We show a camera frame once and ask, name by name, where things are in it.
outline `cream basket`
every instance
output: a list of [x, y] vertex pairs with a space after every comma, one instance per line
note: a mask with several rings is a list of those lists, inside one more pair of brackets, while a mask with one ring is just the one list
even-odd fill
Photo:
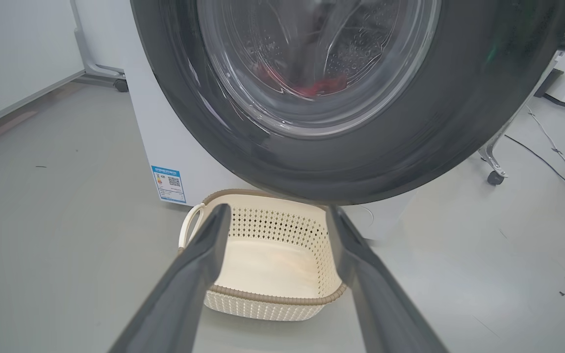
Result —
[[224, 190], [186, 215], [179, 254], [191, 237], [191, 221], [218, 204], [232, 209], [222, 272], [204, 304], [232, 315], [261, 320], [301, 321], [338, 299], [346, 286], [337, 276], [325, 210], [264, 192]]

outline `qr code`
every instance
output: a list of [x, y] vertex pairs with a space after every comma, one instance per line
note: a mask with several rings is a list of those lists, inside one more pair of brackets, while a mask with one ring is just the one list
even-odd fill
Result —
[[169, 185], [179, 188], [181, 187], [179, 178], [172, 178], [171, 176], [169, 176], [168, 178], [169, 178]]

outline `washing machine door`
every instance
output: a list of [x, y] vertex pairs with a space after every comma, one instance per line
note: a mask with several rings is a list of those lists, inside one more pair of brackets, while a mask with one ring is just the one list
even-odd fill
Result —
[[249, 183], [366, 203], [473, 154], [533, 89], [565, 0], [132, 0], [170, 105]]

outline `metal stand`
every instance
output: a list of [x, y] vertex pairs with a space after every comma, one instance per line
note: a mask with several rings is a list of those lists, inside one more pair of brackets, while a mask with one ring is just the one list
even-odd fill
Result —
[[114, 78], [114, 87], [119, 90], [119, 92], [127, 92], [128, 83], [126, 82], [126, 74], [124, 74], [123, 70], [105, 69], [104, 67], [99, 67], [93, 60], [90, 50], [88, 49], [84, 31], [82, 30], [82, 24], [80, 22], [80, 14], [78, 14], [76, 0], [70, 0], [70, 2], [71, 9], [74, 12], [74, 19], [76, 20], [76, 29], [74, 29], [74, 34], [76, 36], [78, 48], [80, 49], [80, 56], [82, 58], [85, 73], [91, 76]]
[[514, 118], [517, 114], [514, 114], [511, 119], [509, 119], [501, 128], [496, 132], [496, 134], [489, 139], [481, 148], [479, 148], [479, 154], [481, 155], [481, 159], [486, 161], [493, 170], [487, 177], [487, 182], [491, 185], [500, 185], [505, 178], [507, 178], [507, 173], [500, 167], [496, 158], [494, 158], [494, 147], [500, 139], [500, 136], [505, 134], [505, 131], [509, 128], [509, 125], [512, 123]]
[[509, 128], [509, 125], [511, 125], [512, 121], [514, 121], [515, 117], [518, 115], [518, 113], [522, 110], [522, 108], [527, 104], [527, 101], [529, 100], [529, 98], [531, 98], [531, 96], [533, 96], [533, 94], [536, 93], [536, 90], [538, 90], [538, 88], [540, 88], [540, 86], [542, 85], [542, 83], [544, 82], [544, 80], [549, 76], [549, 74], [552, 72], [552, 70], [555, 67], [555, 64], [557, 63], [557, 57], [558, 57], [559, 52], [557, 52], [554, 56], [553, 59], [551, 60], [551, 63], [549, 63], [549, 66], [544, 70], [544, 72], [542, 73], [542, 76], [540, 77], [540, 81], [538, 81], [538, 84], [536, 84], [536, 86], [533, 88], [533, 90], [531, 91], [531, 94], [529, 94], [529, 96], [527, 97], [527, 99], [525, 99], [525, 101], [522, 103], [522, 105], [520, 106], [520, 108], [518, 108], [518, 110], [516, 110], [516, 112], [514, 113], [514, 116], [511, 117], [511, 119], [509, 119], [501, 128], [500, 130], [498, 130], [498, 132], [496, 132], [496, 134], [489, 139], [489, 141], [487, 141], [485, 143], [485, 145], [483, 145], [481, 148], [479, 148], [478, 152], [481, 155], [481, 159], [486, 161], [490, 167], [492, 167], [492, 169], [494, 169], [487, 177], [487, 182], [491, 185], [500, 185], [500, 183], [503, 182], [504, 179], [506, 179], [507, 176], [507, 172], [505, 172], [503, 170], [503, 168], [500, 167], [500, 164], [498, 164], [498, 161], [496, 161], [496, 158], [494, 158], [494, 147], [496, 146], [496, 143], [498, 142], [498, 139], [500, 139], [501, 136], [503, 136], [505, 134], [505, 131], [507, 131], [507, 129]]

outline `front-load washing machine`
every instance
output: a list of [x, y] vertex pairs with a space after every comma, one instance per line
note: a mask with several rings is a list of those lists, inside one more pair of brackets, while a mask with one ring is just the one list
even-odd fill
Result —
[[162, 200], [261, 188], [381, 239], [516, 112], [565, 0], [132, 0], [121, 50]]

